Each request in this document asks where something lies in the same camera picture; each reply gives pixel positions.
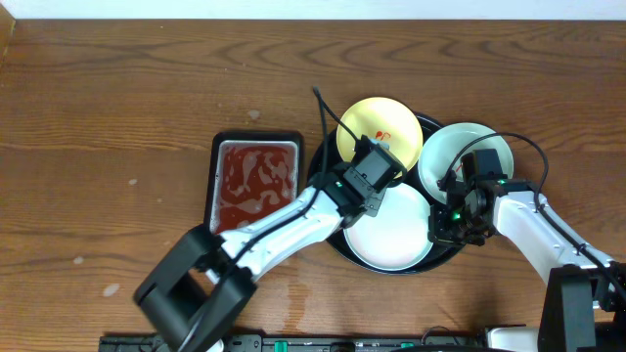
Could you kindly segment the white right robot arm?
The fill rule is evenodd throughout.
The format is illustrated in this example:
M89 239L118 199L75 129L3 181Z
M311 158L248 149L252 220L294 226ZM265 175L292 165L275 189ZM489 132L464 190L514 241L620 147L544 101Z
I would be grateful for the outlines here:
M524 180L459 185L429 215L437 244L482 245L500 235L523 254L547 286L538 328L494 328L489 348L507 351L622 351L625 266L594 248Z

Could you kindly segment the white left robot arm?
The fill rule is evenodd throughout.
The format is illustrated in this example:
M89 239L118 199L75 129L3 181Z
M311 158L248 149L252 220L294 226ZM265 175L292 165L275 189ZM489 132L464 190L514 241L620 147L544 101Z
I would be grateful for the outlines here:
M237 230L187 232L133 299L175 351L207 351L235 323L257 281L290 256L356 222L395 177L382 166L339 164L291 203Z

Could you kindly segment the light blue plate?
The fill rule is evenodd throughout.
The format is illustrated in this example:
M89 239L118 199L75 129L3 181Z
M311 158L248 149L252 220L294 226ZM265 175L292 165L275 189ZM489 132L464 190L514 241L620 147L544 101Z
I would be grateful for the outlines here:
M414 188L387 189L378 214L364 215L344 231L348 247L365 264L399 272L420 263L433 243L428 239L430 205Z

